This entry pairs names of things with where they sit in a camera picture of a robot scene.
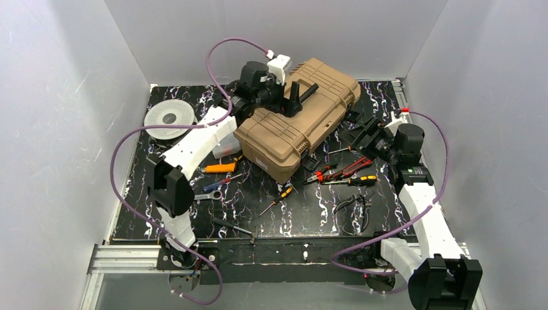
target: yellow and black screwdriver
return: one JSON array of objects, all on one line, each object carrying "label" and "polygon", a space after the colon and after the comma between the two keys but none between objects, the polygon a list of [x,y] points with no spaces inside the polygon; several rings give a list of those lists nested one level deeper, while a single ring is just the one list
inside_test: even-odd
[{"label": "yellow and black screwdriver", "polygon": [[347,179],[343,181],[331,181],[322,183],[322,185],[328,185],[328,184],[347,184],[348,186],[373,186],[377,183],[377,177],[376,176],[362,176],[360,178],[356,179]]},{"label": "yellow and black screwdriver", "polygon": [[258,217],[261,217],[266,211],[270,210],[270,208],[272,208],[273,205],[277,205],[278,202],[281,202],[282,200],[286,199],[290,194],[291,192],[293,192],[293,187],[292,186],[289,186],[285,191],[283,191],[278,197],[276,197],[276,199],[274,199],[272,201],[272,203],[268,206],[268,208],[264,209],[264,211],[262,211]]}]

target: hand tool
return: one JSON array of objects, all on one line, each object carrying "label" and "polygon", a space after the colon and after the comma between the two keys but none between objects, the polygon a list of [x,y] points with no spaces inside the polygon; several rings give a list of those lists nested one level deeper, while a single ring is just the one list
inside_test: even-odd
[{"label": "hand tool", "polygon": [[230,182],[232,179],[235,179],[235,178],[237,178],[239,176],[243,176],[243,175],[244,175],[243,173],[240,173],[240,174],[237,174],[235,176],[229,176],[226,179],[223,179],[223,180],[220,180],[220,181],[215,182],[213,184],[209,184],[207,186],[204,186],[204,192],[211,192],[211,191],[215,190],[217,187]]},{"label": "hand tool", "polygon": [[311,184],[311,183],[314,183],[315,181],[322,182],[324,180],[324,173],[328,172],[331,169],[337,168],[338,165],[339,164],[336,163],[336,164],[333,164],[333,165],[327,165],[327,166],[323,167],[321,170],[316,171],[316,173],[313,176],[306,179],[306,181],[304,181],[301,185]]},{"label": "hand tool", "polygon": [[255,243],[255,239],[257,239],[257,236],[258,236],[258,229],[257,229],[257,226],[255,226],[255,231],[251,232],[251,231],[247,231],[243,228],[240,228],[236,225],[233,225],[233,224],[230,224],[228,222],[225,222],[223,220],[221,220],[220,218],[213,218],[211,219],[211,221],[215,224],[219,224],[221,226],[224,226],[224,227],[228,227],[228,228],[232,228],[232,229],[236,229],[237,231],[241,231],[243,232],[244,234],[248,234],[251,236],[251,239],[250,239],[250,243],[251,244],[254,244]]},{"label": "hand tool", "polygon": [[276,197],[276,199],[274,199],[272,201],[272,203],[268,206],[268,208],[264,209],[264,211],[262,211],[258,217],[261,217],[266,211],[270,210],[270,208],[272,208],[273,205],[277,205],[278,202],[284,200],[287,198],[287,196],[289,196],[291,194],[291,192],[293,192],[293,187],[289,186],[285,191],[283,191],[278,197]]},{"label": "hand tool", "polygon": [[352,146],[349,145],[349,146],[345,147],[344,149],[334,150],[332,152],[327,153],[327,155],[335,154],[335,153],[338,153],[338,152],[344,152],[346,150],[352,150]]},{"label": "hand tool", "polygon": [[367,157],[362,157],[359,160],[355,161],[353,164],[349,165],[347,168],[344,168],[343,170],[338,171],[336,173],[324,176],[323,179],[324,181],[331,181],[336,179],[348,178],[352,174],[360,171],[363,168],[367,168],[372,164],[373,164],[372,160],[368,159]]},{"label": "hand tool", "polygon": [[331,181],[322,183],[322,185],[330,185],[330,184],[347,184],[348,186],[373,186],[377,183],[377,177],[376,176],[362,176],[357,179],[346,179],[343,181]]},{"label": "hand tool", "polygon": [[221,165],[209,165],[205,168],[202,168],[202,172],[204,173],[228,173],[228,172],[234,172],[236,171],[236,166],[239,160],[241,160],[244,157],[244,155],[240,155],[234,158],[234,161],[232,163],[225,163]]},{"label": "hand tool", "polygon": [[204,199],[213,199],[213,200],[220,200],[222,198],[221,191],[213,191],[209,194],[201,194],[194,196],[194,200],[204,200]]},{"label": "hand tool", "polygon": [[368,207],[371,207],[371,203],[370,203],[370,199],[371,196],[365,198],[363,195],[352,195],[350,196],[350,198],[348,198],[347,200],[343,200],[341,201],[335,208],[335,210],[333,211],[333,215],[337,214],[337,211],[349,206],[351,203],[353,202],[359,202],[363,205],[363,209],[362,209],[362,216],[361,216],[361,230],[360,230],[360,233],[363,233],[363,231],[366,229],[365,227],[365,214],[366,214],[366,210]]}]

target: silver wrench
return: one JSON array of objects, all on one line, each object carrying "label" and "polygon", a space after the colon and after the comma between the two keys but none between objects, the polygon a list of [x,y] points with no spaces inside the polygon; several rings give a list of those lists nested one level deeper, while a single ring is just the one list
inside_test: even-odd
[{"label": "silver wrench", "polygon": [[213,200],[220,200],[222,198],[222,192],[221,191],[213,191],[209,194],[201,194],[194,196],[194,200],[204,200],[204,199],[213,199]]}]

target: black marble tabletop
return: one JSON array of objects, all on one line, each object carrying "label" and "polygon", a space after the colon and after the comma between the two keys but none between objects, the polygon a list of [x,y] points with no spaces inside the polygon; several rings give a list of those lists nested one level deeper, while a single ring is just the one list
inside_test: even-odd
[{"label": "black marble tabletop", "polygon": [[[362,122],[375,115],[388,123],[390,111],[397,108],[391,82],[365,81],[360,84],[361,97],[354,105],[353,110],[364,114],[361,118]],[[154,87],[147,110],[163,100],[177,98],[190,103],[194,107],[197,118],[201,119],[219,95],[212,86]],[[341,169],[360,158],[358,153],[350,151],[326,155],[329,151],[347,146],[343,140],[339,139],[339,131],[351,129],[354,126],[343,122],[312,153],[313,157],[322,160],[320,167],[326,162],[339,163],[338,168]],[[160,215],[144,187],[145,174],[148,173],[145,170],[144,162],[148,154],[161,154],[170,146],[165,142],[154,141],[148,133],[141,132],[125,188],[125,199],[138,211],[156,222],[160,222]],[[232,156],[216,160],[210,154],[200,167],[231,161]],[[260,229],[261,237],[372,236],[375,231],[392,230],[405,224],[409,217],[394,194],[394,188],[388,182],[386,170],[386,163],[378,159],[375,160],[371,167],[358,172],[358,175],[376,174],[379,182],[374,187],[360,188],[346,185],[326,186],[317,183],[302,186],[300,184],[311,176],[311,173],[300,168],[288,182],[294,186],[295,192],[281,205],[272,207],[270,211],[258,218],[259,213],[271,203],[283,185],[270,178],[260,167],[244,159],[235,174],[245,172],[246,176],[223,185],[221,188],[224,195],[222,200],[201,200],[196,201],[192,206],[190,214],[193,230],[197,238],[247,237],[241,232],[213,225],[211,223],[212,216],[249,230],[253,230],[257,226]],[[198,169],[190,183],[195,189],[195,193],[200,194],[204,185],[226,177],[227,174],[204,174]],[[361,204],[355,203],[333,216],[333,210],[341,200],[358,193],[365,196],[372,195],[372,206],[367,208],[365,213]],[[157,230],[154,230],[148,223],[137,219],[125,208],[121,208],[112,241],[153,240],[157,237]]]}]

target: tan hard case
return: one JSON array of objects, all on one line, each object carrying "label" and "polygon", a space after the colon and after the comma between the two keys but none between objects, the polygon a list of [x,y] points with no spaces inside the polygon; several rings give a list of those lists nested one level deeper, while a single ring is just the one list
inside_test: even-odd
[{"label": "tan hard case", "polygon": [[315,58],[291,71],[286,79],[286,98],[289,98],[293,81],[300,84],[299,95],[314,83],[319,86],[302,103],[302,111],[287,118],[258,108],[234,131],[244,156],[280,184],[286,183],[297,171],[305,150],[312,153],[339,126],[347,109],[361,93],[356,80]]}]

